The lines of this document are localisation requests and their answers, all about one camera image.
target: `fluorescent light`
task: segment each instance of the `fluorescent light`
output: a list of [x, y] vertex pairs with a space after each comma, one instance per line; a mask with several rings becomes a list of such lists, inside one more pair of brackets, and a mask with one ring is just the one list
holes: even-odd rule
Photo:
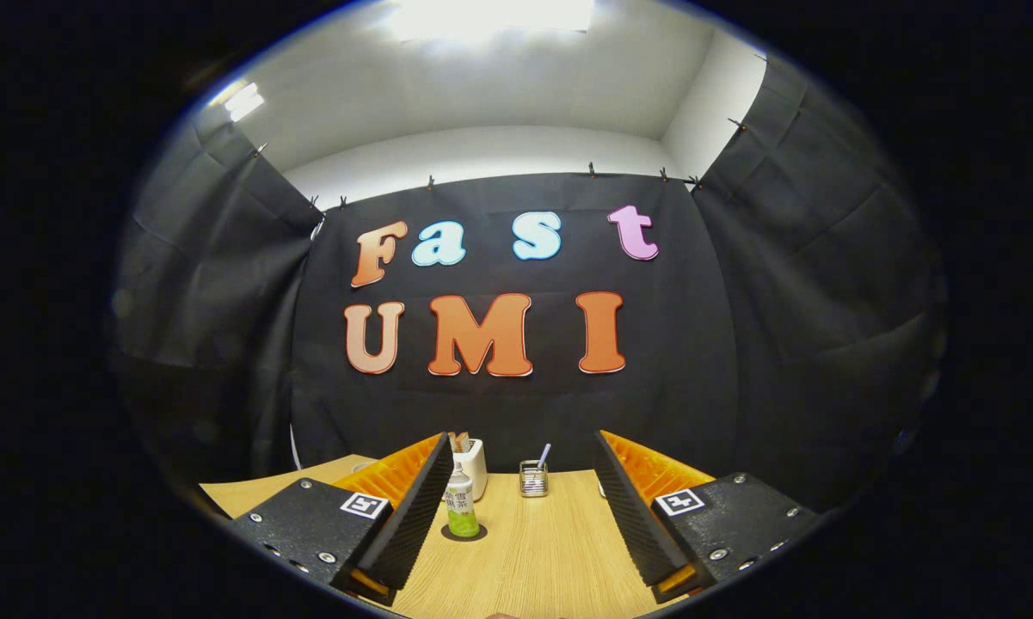
[[256, 110], [262, 104], [264, 104], [264, 97], [260, 97], [260, 95], [249, 97], [248, 99], [245, 99], [244, 104], [239, 106], [239, 109], [229, 112], [229, 120], [237, 122], [242, 118], [249, 116], [249, 113], [251, 113], [252, 110]]
[[256, 93], [256, 84], [249, 84], [225, 101], [225, 110], [229, 111], [229, 119], [237, 122], [262, 104], [264, 97]]
[[594, 0], [401, 0], [389, 21], [402, 40], [483, 38], [504, 28], [589, 30]]

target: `straw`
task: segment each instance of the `straw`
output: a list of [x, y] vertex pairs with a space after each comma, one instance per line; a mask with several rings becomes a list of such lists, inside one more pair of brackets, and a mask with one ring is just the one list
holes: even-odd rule
[[542, 469], [543, 463], [545, 463], [547, 461], [547, 454], [549, 454], [549, 452], [551, 452], [551, 443], [550, 442], [547, 442], [547, 445], [542, 448], [542, 455], [539, 456], [539, 463], [537, 463], [537, 465], [535, 465], [535, 468], [538, 468], [540, 470]]

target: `wooden table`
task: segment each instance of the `wooden table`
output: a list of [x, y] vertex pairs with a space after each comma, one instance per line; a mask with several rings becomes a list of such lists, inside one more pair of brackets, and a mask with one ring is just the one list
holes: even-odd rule
[[[347, 456], [292, 473], [236, 484], [204, 484], [229, 518], [237, 518], [301, 477], [332, 484], [363, 456]], [[489, 534], [473, 541], [441, 535], [444, 503], [437, 505], [429, 537], [409, 583], [392, 611], [420, 619], [614, 619], [657, 608], [643, 585], [592, 470], [551, 473], [546, 497], [523, 498], [515, 473], [490, 473], [474, 503]]]

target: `plastic bottle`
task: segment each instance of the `plastic bottle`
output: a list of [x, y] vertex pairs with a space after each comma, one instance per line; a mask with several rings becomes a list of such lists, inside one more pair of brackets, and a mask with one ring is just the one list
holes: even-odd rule
[[448, 529], [459, 537], [477, 535], [477, 518], [474, 518], [474, 499], [472, 489], [474, 482], [462, 471], [462, 463], [455, 463], [450, 473], [448, 488], [444, 493], [444, 501], [448, 505]]

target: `pink letter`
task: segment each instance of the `pink letter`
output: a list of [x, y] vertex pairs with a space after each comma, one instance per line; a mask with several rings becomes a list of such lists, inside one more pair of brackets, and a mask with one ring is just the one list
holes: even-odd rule
[[638, 215], [634, 207], [627, 205], [619, 211], [612, 212], [607, 220], [620, 229], [620, 244], [627, 255], [634, 259], [654, 259], [657, 255], [657, 244], [647, 243], [646, 239], [643, 239], [643, 227], [654, 224], [650, 221], [650, 217]]

